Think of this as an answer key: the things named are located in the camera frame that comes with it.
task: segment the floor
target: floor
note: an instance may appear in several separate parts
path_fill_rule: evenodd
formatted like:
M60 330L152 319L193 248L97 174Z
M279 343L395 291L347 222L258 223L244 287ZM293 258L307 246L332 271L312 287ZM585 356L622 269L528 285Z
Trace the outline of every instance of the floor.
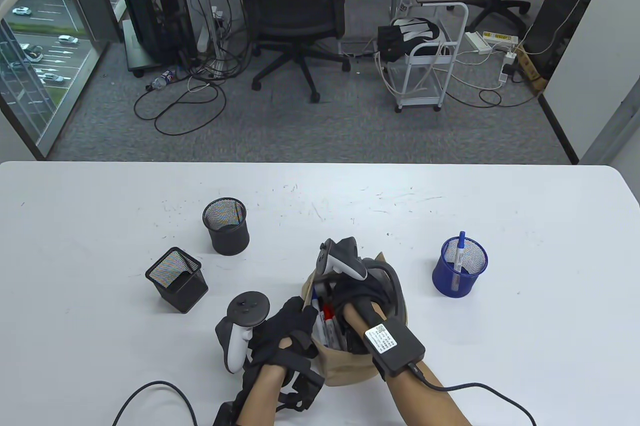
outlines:
M531 22L542 0L529 0ZM241 17L238 0L231 0ZM388 21L389 0L347 0L346 37L369 38ZM470 17L478 10L470 8ZM483 29L510 33L508 24L489 18ZM362 163L526 163L569 164L536 99L514 108L471 108L448 97L442 111L430 108L394 113L394 98L382 84L373 61L352 61L349 73L339 64L310 61L321 94L309 102L309 89L295 64L286 65L250 88L251 78L274 58L263 52L247 71L222 87L224 112L210 125L185 136L163 136L152 122L137 119L133 103L153 76L136 79L126 70L124 47L112 45L85 88L71 118L50 153L55 160L87 161L297 161ZM478 86L496 86L501 54L480 66L458 64L455 74ZM466 54L462 61L484 56ZM157 114L186 90L184 83L155 91L139 102L143 116ZM451 81L449 92L483 105L478 91ZM211 88L188 95L213 97ZM507 83L502 103L533 96L525 84ZM222 97L208 104L176 105L158 122L180 132L211 118Z

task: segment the cart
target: cart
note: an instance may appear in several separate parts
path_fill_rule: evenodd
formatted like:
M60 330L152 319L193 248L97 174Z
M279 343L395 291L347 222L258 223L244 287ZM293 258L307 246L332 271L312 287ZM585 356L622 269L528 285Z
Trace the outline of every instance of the cart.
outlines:
M455 6L462 8L464 15L462 15L459 27L449 28L455 30L453 34L451 34L445 28L442 17L446 15L446 9L453 9ZM414 47L410 54L405 54L405 56L397 61L384 64L382 71L386 74L389 84L396 90L396 93L393 93L396 100L395 112L401 113L405 106L433 106L434 111L440 111L451 79L453 67L456 64L458 49L462 43L462 38L464 38L465 25L469 17L469 8L466 4L459 1L423 3L410 6L406 16L423 17L434 22L444 33L445 41L443 43L436 40L425 41ZM439 56L416 55L416 52L425 46L442 46L446 47L446 51ZM444 81L441 81L438 73L434 70L435 65L446 65Z

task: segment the paper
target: paper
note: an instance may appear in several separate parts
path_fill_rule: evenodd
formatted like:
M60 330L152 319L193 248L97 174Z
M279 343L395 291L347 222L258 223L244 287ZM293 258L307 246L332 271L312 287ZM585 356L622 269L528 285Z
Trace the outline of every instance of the paper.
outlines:
M378 353L384 353L398 345L393 336L391 336L387 331L384 324L378 324L366 331L364 334L368 340L371 341L371 344L375 346Z

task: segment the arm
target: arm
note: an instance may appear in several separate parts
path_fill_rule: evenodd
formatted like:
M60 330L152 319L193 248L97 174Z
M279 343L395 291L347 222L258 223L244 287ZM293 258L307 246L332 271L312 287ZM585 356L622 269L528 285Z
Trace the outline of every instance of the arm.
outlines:
M375 303L372 305L375 312L386 319L380 307ZM351 327L363 337L369 327L354 306L346 305L343 314ZM417 366L427 381L432 385L442 386L424 362L419 362ZM386 385L407 426L471 426L449 394L430 390L410 371L404 371L395 378L387 378Z
M291 346L291 339L279 343L282 349ZM286 369L278 365L264 365L236 424L238 426L274 426L278 395L282 388Z

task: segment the plastic bottle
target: plastic bottle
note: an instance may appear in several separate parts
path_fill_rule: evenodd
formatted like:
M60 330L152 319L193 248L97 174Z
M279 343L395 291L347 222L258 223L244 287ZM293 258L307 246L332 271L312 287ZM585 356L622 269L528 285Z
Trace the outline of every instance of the plastic bottle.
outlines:
M167 84L173 83L175 80L176 73L171 70L167 70L162 73L162 75L154 79L154 81L151 82L151 86L153 86L154 90L162 90L165 86L167 86Z
M402 3L400 3L400 6L398 6L398 16L405 16L412 4L413 0L402 0Z

